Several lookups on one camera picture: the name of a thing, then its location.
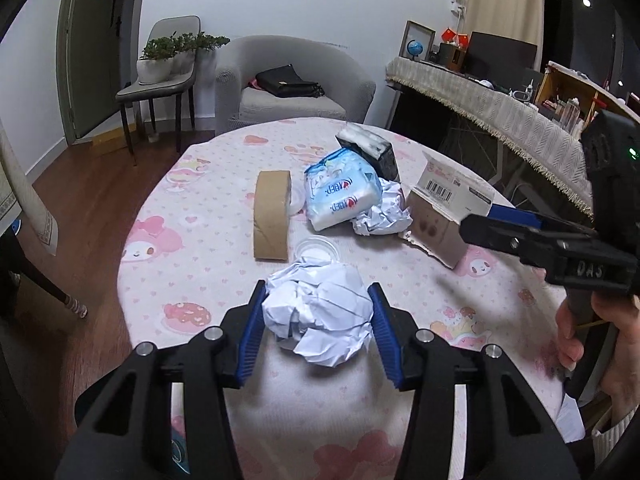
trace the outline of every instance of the barcode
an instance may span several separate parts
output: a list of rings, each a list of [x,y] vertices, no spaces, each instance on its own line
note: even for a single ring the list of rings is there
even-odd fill
[[[444,202],[448,202],[452,195],[452,192],[450,192],[446,187],[442,187],[433,180],[430,180],[427,184],[427,191],[431,191],[435,196],[443,199]]]

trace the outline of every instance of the wooden floor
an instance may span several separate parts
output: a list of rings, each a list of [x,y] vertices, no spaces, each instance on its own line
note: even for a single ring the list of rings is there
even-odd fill
[[[212,137],[213,132],[185,132],[183,145]],[[60,407],[53,426],[59,452],[76,429],[73,406],[78,395],[131,351],[116,293],[118,263],[138,210],[178,158],[174,138],[162,134],[158,143],[138,144],[136,167],[127,150],[96,157],[88,144],[71,146],[34,184],[58,221],[58,253],[49,256],[28,226],[18,236],[20,243],[49,279],[89,308],[85,320],[75,320],[61,304],[47,301],[49,315],[54,311],[50,323],[70,332],[66,345],[58,349]]]

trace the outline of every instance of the person's hand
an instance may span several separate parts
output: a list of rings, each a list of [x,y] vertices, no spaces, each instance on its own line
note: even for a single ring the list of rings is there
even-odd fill
[[[591,295],[591,307],[620,330],[613,358],[600,381],[602,390],[611,396],[613,426],[640,404],[640,311],[632,298],[597,292]],[[560,363],[574,370],[584,347],[575,338],[575,320],[566,299],[556,313],[556,323]]]

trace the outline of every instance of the potted plant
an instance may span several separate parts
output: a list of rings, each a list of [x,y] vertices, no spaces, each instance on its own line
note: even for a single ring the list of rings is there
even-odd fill
[[[195,62],[197,50],[214,50],[229,42],[224,36],[211,36],[200,32],[197,36],[189,32],[175,38],[176,56],[174,73],[184,73],[191,69]]]
[[[140,84],[150,85],[169,79],[174,65],[177,42],[172,34],[169,38],[149,40],[136,63]]]

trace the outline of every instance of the gray door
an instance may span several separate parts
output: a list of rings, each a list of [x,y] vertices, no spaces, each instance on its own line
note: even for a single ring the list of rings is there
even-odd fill
[[[61,92],[63,119],[80,139],[118,110],[121,0],[70,0],[62,30],[68,103]]]

